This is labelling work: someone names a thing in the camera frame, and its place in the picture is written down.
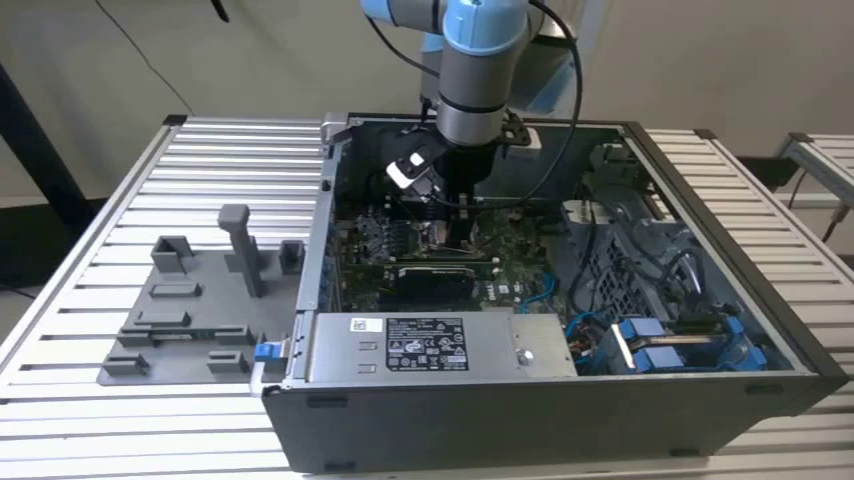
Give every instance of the slotted aluminum surface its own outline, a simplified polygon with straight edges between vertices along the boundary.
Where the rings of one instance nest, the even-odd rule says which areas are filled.
[[[692,132],[652,133],[800,318],[854,373],[850,271],[715,142]],[[164,127],[0,348],[6,360],[0,478],[300,477],[288,471],[247,385],[100,387],[95,378],[148,274],[157,235],[187,234],[193,246],[225,248],[215,213],[223,203],[240,202],[252,206],[249,230],[261,248],[284,238],[305,238],[316,187],[311,178],[321,164],[319,137],[319,122],[191,118],[183,127]],[[708,183],[715,179],[723,186]],[[816,469],[822,478],[851,478],[854,472],[851,384],[808,415],[758,424],[708,459],[416,475],[728,480],[794,479]]]
[[[854,206],[854,136],[792,134],[779,156],[792,159],[839,200]]]

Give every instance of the blue connector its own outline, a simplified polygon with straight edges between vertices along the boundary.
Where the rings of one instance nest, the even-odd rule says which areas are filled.
[[[255,346],[255,361],[269,362],[281,359],[281,343],[259,343]]]

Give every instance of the robotic arm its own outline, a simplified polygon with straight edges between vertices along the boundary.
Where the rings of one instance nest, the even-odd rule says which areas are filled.
[[[441,35],[436,133],[387,167],[423,199],[471,198],[498,146],[527,144],[515,115],[504,123],[514,73],[543,13],[526,0],[361,0],[369,18]]]

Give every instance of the gray post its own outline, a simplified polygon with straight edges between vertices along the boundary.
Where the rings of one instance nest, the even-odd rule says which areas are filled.
[[[257,298],[261,296],[263,284],[257,268],[257,249],[245,228],[248,222],[249,207],[245,205],[223,205],[216,223],[219,228],[228,232],[245,289],[249,292],[249,296]]]

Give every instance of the power supply label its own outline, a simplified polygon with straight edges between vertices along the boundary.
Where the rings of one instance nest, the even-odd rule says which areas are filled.
[[[389,318],[385,327],[388,370],[468,370],[468,348],[462,318]]]

